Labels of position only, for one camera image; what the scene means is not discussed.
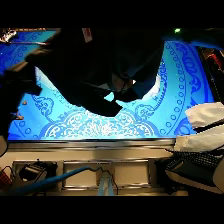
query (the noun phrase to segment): blue patterned fabric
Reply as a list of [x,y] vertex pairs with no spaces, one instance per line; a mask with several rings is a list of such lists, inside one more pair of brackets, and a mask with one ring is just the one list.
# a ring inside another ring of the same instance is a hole
[[[54,32],[19,33],[15,41],[44,41]],[[33,45],[0,46],[0,73],[22,61]],[[166,42],[158,74],[160,92],[131,103],[114,118],[92,114],[69,104],[46,76],[37,69],[40,96],[25,95],[28,105],[20,106],[23,121],[14,121],[9,140],[139,139],[192,134],[185,111],[214,102],[194,46]],[[106,97],[113,99],[113,94]]]

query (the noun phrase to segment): paisley pattern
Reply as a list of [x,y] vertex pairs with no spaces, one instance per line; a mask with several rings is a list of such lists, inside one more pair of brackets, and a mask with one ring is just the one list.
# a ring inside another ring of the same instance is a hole
[[[54,32],[19,33],[15,41],[44,41]],[[0,73],[24,59],[35,45],[0,45]],[[10,140],[142,139],[192,134],[185,111],[197,104],[213,102],[213,97],[194,46],[166,42],[154,89],[142,100],[123,106],[114,118],[92,114],[69,104],[39,70],[40,96],[26,94],[28,105],[20,106],[23,121],[14,121]],[[111,101],[113,94],[105,99]]]

